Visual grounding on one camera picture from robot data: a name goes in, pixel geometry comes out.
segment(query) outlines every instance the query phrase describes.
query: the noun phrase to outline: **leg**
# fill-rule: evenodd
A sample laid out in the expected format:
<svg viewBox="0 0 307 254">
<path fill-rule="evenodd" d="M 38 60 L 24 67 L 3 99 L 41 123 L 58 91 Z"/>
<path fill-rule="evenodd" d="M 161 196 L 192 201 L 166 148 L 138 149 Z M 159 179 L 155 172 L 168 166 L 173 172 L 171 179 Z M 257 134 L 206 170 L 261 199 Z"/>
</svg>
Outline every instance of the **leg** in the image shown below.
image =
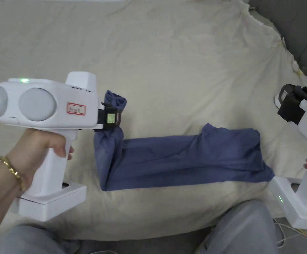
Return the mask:
<svg viewBox="0 0 307 254">
<path fill-rule="evenodd" d="M 1 244 L 1 254 L 73 254 L 79 241 L 64 241 L 37 225 L 12 228 Z"/>
<path fill-rule="evenodd" d="M 266 206 L 256 200 L 229 210 L 205 241 L 199 254 L 276 254 L 276 230 Z"/>
</svg>

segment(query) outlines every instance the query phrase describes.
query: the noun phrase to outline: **red label sticker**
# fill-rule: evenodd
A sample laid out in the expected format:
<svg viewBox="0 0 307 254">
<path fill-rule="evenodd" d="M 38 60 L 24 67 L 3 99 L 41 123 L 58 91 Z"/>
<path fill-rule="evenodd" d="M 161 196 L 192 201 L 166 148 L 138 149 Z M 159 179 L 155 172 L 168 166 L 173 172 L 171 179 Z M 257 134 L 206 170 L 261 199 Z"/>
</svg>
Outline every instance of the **red label sticker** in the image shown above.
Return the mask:
<svg viewBox="0 0 307 254">
<path fill-rule="evenodd" d="M 66 112 L 72 115 L 85 115 L 86 114 L 86 106 L 81 104 L 76 104 L 72 102 L 68 102 L 66 107 Z"/>
</svg>

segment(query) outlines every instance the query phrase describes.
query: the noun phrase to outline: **blue towel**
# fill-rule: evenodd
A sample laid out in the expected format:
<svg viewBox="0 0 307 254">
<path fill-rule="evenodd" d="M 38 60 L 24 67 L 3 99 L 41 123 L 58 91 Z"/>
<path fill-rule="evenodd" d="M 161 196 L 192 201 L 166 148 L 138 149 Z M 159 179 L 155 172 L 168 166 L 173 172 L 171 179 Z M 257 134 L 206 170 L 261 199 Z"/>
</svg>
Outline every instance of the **blue towel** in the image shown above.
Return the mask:
<svg viewBox="0 0 307 254">
<path fill-rule="evenodd" d="M 105 102 L 124 109 L 126 99 L 107 91 Z M 265 182 L 274 173 L 263 161 L 254 129 L 206 124 L 195 136 L 123 140 L 120 127 L 96 132 L 97 174 L 103 191 L 224 181 Z"/>
</svg>

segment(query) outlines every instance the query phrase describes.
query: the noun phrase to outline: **white cable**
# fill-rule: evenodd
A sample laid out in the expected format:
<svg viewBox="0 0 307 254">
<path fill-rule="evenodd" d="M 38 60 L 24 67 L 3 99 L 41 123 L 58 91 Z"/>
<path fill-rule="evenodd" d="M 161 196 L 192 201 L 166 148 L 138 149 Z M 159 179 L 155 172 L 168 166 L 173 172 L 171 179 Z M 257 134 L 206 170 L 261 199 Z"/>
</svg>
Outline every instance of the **white cable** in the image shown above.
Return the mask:
<svg viewBox="0 0 307 254">
<path fill-rule="evenodd" d="M 90 254 L 105 253 L 105 252 L 111 252 L 111 253 L 113 253 L 113 254 L 118 254 L 118 253 L 116 253 L 116 252 L 114 252 L 114 251 L 96 251 L 96 252 L 92 252 L 92 253 L 90 253 Z"/>
<path fill-rule="evenodd" d="M 287 239 L 291 239 L 291 238 L 294 238 L 294 237 L 299 236 L 299 235 L 303 235 L 303 236 L 307 237 L 307 235 L 304 235 L 304 234 L 307 232 L 307 230 L 301 232 L 301 231 L 299 231 L 298 229 L 293 228 L 293 227 L 291 227 L 291 226 L 289 226 L 289 225 L 286 225 L 286 224 L 283 224 L 283 223 L 279 223 L 279 222 L 277 222 L 277 220 L 275 220 L 275 219 L 274 219 L 274 221 L 275 221 L 274 224 L 279 226 L 279 228 L 281 229 L 281 233 L 282 233 L 282 235 L 283 235 L 283 239 L 277 242 L 277 244 L 278 244 L 278 243 L 282 243 L 280 246 L 278 246 L 278 248 L 282 248 L 282 247 L 284 246 L 284 244 L 285 244 L 285 241 L 286 241 Z M 282 229 L 281 226 L 286 227 L 286 228 L 289 228 L 289 229 L 291 229 L 291 230 L 297 232 L 298 234 L 293 235 L 293 236 L 290 236 L 290 237 L 285 237 L 284 230 Z"/>
<path fill-rule="evenodd" d="M 281 231 L 282 240 L 277 242 L 277 244 L 281 242 L 281 244 L 277 246 L 277 248 L 280 249 L 280 248 L 284 247 L 285 242 L 286 242 L 285 232 L 284 232 L 283 228 L 278 224 L 278 221 L 276 219 L 273 219 L 273 221 L 274 221 L 275 225 L 277 225 L 278 228 Z"/>
</svg>

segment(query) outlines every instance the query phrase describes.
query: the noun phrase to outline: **black clamp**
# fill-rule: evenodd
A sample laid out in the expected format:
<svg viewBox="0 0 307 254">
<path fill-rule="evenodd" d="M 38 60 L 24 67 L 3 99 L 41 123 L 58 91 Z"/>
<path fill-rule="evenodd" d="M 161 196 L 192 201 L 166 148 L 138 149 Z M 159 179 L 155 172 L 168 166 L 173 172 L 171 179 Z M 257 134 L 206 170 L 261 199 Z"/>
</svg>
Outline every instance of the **black clamp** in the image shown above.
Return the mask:
<svg viewBox="0 0 307 254">
<path fill-rule="evenodd" d="M 106 131 L 119 126 L 122 119 L 123 110 L 114 108 L 111 104 L 102 102 L 105 106 L 104 109 L 98 110 L 98 122 L 97 124 L 102 124 L 102 129 L 93 129 L 94 131 Z"/>
<path fill-rule="evenodd" d="M 277 114 L 287 122 L 299 124 L 305 111 L 299 107 L 302 100 L 307 100 L 307 86 L 284 85 L 278 95 L 281 104 Z"/>
</svg>

